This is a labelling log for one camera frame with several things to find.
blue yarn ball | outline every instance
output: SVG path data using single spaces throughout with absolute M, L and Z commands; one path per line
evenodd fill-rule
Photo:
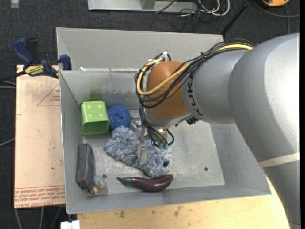
M 109 128 L 114 130 L 117 127 L 129 127 L 131 123 L 130 112 L 127 107 L 123 105 L 115 105 L 107 110 L 108 118 L 110 120 Z

green foam block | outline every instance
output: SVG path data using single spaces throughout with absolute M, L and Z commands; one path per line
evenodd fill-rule
M 109 118 L 103 101 L 86 101 L 81 104 L 83 135 L 103 134 L 108 132 Z

eggplant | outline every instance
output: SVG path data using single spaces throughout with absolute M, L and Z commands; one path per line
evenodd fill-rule
M 144 192 L 161 192 L 165 190 L 172 182 L 172 175 L 163 175 L 152 179 L 142 177 L 117 177 L 117 179 L 128 187 L 134 187 Z

gray eraser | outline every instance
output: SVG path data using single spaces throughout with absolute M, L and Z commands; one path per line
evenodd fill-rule
M 94 152 L 89 144 L 80 144 L 77 155 L 76 182 L 83 190 L 93 188 L 95 176 Z

fuzzy towel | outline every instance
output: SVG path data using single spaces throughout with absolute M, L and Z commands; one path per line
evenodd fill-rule
M 112 138 L 108 140 L 104 149 L 111 157 L 142 170 L 150 177 L 168 174 L 172 161 L 171 148 L 159 149 L 151 144 L 151 142 L 146 142 L 145 144 L 148 145 L 147 163 L 138 165 L 136 163 L 139 143 L 138 137 L 131 129 L 120 126 L 113 130 Z

